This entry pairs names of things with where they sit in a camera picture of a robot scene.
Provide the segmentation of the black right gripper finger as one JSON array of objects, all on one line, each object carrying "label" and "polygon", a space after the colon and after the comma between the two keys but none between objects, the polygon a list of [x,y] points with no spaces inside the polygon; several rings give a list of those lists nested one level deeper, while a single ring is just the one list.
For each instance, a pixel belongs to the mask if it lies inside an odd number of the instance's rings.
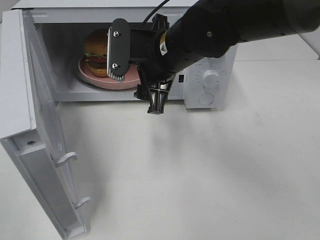
[{"label": "black right gripper finger", "polygon": [[155,16],[152,18],[152,32],[165,32],[170,28],[170,23],[168,22],[168,17],[166,15],[162,15],[156,13]]},{"label": "black right gripper finger", "polygon": [[137,85],[134,97],[149,102],[148,114],[160,115],[164,113],[165,103],[168,100],[171,87],[173,85],[172,77],[167,80],[148,83],[147,73],[141,65],[137,67],[140,84]]}]

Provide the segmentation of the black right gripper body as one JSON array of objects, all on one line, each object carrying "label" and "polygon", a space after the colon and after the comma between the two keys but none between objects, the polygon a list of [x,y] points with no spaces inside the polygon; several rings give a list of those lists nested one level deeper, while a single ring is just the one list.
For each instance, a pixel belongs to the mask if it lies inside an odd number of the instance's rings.
[{"label": "black right gripper body", "polygon": [[154,23],[151,29],[130,30],[130,61],[139,66],[145,82],[161,82],[180,71],[179,35],[179,22],[170,28]]}]

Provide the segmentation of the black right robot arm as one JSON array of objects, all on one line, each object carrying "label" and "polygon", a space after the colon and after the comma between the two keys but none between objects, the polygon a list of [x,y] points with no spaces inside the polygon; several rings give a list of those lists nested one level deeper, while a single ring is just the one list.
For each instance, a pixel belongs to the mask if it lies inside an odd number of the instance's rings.
[{"label": "black right robot arm", "polygon": [[148,101],[150,114],[162,114],[172,76],[203,58],[222,57],[230,47],[282,36],[309,33],[320,25],[317,0],[199,0],[173,25],[154,9],[148,16],[147,40],[131,37],[140,84],[134,96]]}]

